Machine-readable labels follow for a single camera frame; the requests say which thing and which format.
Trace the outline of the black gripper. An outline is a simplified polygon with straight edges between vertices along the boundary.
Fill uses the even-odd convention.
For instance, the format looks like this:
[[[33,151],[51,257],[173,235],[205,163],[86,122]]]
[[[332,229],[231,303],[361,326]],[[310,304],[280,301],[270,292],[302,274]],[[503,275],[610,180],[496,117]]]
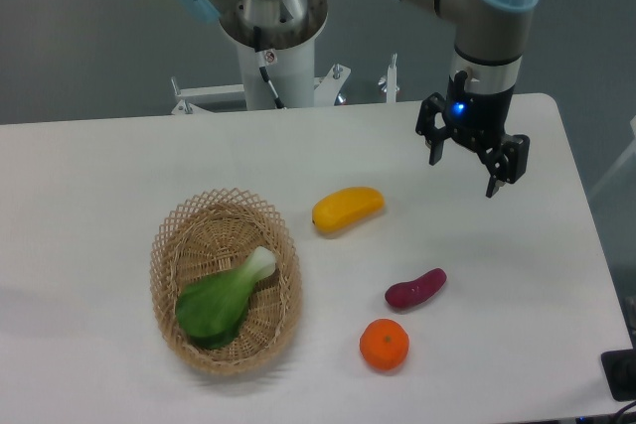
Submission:
[[[425,99],[420,105],[415,132],[424,138],[430,166],[441,160],[449,137],[471,151],[480,151],[478,157],[489,173],[486,197],[492,198],[504,185],[516,183],[526,173],[530,138],[505,134],[512,87],[493,94],[478,94],[467,91],[467,85],[468,73],[459,71],[448,82],[446,102],[437,92]]]

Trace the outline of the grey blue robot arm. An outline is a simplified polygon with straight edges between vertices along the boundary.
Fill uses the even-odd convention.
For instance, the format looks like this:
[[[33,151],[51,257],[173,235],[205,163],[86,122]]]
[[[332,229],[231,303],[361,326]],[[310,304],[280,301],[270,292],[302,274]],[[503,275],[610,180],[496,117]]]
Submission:
[[[314,42],[326,24],[326,0],[179,1],[201,22],[219,24],[235,43],[249,109],[318,104]],[[447,140],[474,152],[493,196],[527,167],[530,141],[508,134],[505,122],[539,0],[399,1],[456,28],[447,90],[421,104],[416,122],[429,160],[440,160]]]

